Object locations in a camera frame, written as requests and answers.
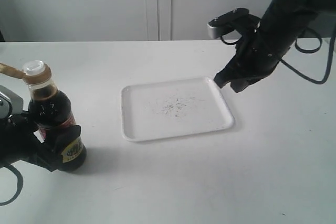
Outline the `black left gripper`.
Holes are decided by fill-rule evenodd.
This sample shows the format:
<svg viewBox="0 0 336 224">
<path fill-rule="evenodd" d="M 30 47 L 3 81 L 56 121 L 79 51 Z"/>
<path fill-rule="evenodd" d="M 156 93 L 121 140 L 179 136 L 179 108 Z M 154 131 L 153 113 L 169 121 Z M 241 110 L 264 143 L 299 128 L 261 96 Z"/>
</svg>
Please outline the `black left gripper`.
<svg viewBox="0 0 336 224">
<path fill-rule="evenodd" d="M 28 111 L 1 120 L 1 168 L 24 161 L 50 172 L 73 172 L 81 166 L 79 125 L 39 129 Z"/>
</svg>

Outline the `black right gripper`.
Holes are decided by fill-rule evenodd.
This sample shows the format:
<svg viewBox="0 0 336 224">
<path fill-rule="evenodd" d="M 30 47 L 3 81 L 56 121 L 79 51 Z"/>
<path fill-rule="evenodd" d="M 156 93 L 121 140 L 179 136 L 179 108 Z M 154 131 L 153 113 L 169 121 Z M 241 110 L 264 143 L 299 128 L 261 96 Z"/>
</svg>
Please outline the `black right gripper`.
<svg viewBox="0 0 336 224">
<path fill-rule="evenodd" d="M 268 77 L 282 59 L 282 29 L 258 28 L 242 36 L 236 53 L 213 81 L 219 88 L 230 83 L 236 93 Z"/>
</svg>

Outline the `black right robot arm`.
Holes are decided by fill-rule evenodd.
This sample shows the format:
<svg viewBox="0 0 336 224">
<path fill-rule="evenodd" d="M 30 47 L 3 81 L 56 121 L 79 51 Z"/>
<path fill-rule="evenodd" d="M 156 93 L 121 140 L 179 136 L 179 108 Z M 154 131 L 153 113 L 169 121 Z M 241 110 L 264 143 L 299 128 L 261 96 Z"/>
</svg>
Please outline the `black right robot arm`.
<svg viewBox="0 0 336 224">
<path fill-rule="evenodd" d="M 321 36 L 309 24 L 319 14 L 335 13 L 335 0 L 272 0 L 262 18 L 250 14 L 246 8 L 237 8 L 208 22 L 208 32 L 213 39 L 223 39 L 224 35 L 237 31 L 241 37 L 232 44 L 236 53 L 229 63 L 214 77 L 219 88 L 230 84 L 236 92 L 268 77 L 279 63 L 303 79 L 324 84 L 330 74 L 333 49 L 329 55 L 324 77 L 314 80 L 304 75 L 283 60 L 292 45 L 304 54 L 312 54 L 318 49 L 305 50 L 297 40 L 309 31 L 318 39 Z"/>
</svg>

